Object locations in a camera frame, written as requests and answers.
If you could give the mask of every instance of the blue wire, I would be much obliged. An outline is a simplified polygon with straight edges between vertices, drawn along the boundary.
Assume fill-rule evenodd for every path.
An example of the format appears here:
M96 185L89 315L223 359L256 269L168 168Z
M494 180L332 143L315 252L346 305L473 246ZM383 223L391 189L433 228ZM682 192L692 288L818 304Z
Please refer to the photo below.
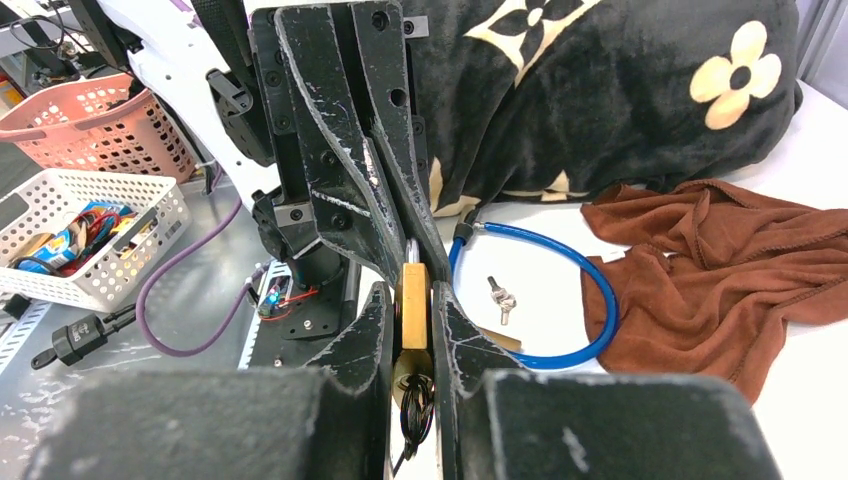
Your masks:
M568 353L565 355L557 355L554 357L538 357L535 355L525 355L523 353L518 352L510 352L516 360L523 363L528 368L535 368L539 370L560 370L563 368L570 368L576 365L580 365L581 363L587 362L598 355L601 354L606 348L609 346L610 342L612 342L613 337L615 336L615 332L618 329L618 301L615 298L615 292L612 290L612 286L610 286L609 281L604 277L604 274L598 270L592 262L589 261L586 257L579 254L576 250L560 243L552 238L546 237L544 235L540 235L535 232L531 232L529 230L524 230L517 227L510 227L509 225L501 225L498 223L484 223L483 228L487 232L491 232L498 235L503 235L506 237L511 237L519 240L525 240L530 243L534 243L536 245L546 247L550 250L553 250L559 254L562 254L569 259L571 259L574 263L576 263L580 268L586 271L589 276L598 284L598 288L601 289L601 293L604 295L604 301L606 302L607 307L607 319L604 323L604 328L601 331L601 334L598 335L598 338L595 339L592 343L590 343L585 348L582 348L576 352ZM453 246L451 247L449 259L451 265L451 273L455 276L457 267L459 266L459 255L462 247L465 246L465 241L461 238L454 239Z

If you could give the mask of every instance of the flower center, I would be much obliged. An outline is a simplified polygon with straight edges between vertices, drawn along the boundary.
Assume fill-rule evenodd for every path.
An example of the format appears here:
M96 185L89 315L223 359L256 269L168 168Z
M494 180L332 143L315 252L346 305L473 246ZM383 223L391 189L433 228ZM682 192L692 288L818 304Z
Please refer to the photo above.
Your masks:
M730 88L741 90L748 86L751 81L751 69L745 66L739 67L733 71L730 76Z
M531 27L539 23L539 20L542 18L542 9L534 8L530 10L530 13L527 14L527 25Z

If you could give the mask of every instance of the beige flower pattern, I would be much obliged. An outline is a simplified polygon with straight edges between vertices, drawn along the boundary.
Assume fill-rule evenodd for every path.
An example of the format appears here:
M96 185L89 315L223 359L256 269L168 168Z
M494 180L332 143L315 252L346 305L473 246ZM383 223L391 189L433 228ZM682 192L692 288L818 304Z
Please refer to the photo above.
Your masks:
M763 56L767 39L762 22L748 22L733 35L730 60L712 57L695 72L689 94L698 103L713 102L707 110L707 128L732 126L748 109L751 97L762 99L774 91L782 66L777 55Z

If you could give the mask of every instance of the brown towel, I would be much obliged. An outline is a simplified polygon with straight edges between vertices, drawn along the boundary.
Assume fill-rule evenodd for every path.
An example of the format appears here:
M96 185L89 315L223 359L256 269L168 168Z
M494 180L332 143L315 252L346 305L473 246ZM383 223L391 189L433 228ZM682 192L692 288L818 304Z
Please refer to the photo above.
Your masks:
M591 259L621 310L599 358L610 371L718 376L754 402L787 321L848 317L848 210L703 180L666 195L615 187L582 212L599 238L633 246L614 262ZM583 304L594 339L606 310L585 274Z

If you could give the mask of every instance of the white plastic basket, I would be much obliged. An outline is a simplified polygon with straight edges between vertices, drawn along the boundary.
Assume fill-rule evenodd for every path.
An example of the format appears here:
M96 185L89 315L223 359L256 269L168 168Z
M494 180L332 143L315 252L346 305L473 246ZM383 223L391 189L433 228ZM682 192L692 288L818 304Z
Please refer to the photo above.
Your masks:
M14 203L14 196L29 208L0 230L3 266L9 264L29 237L61 231L89 202L127 205L138 213L126 231L116 235L70 277L0 268L0 291L100 312L115 310L191 223L183 195L171 177L49 169L6 196L0 201L0 208L7 208L7 202ZM125 245L125 238L132 238L153 215L156 226L135 250L122 257L116 245Z

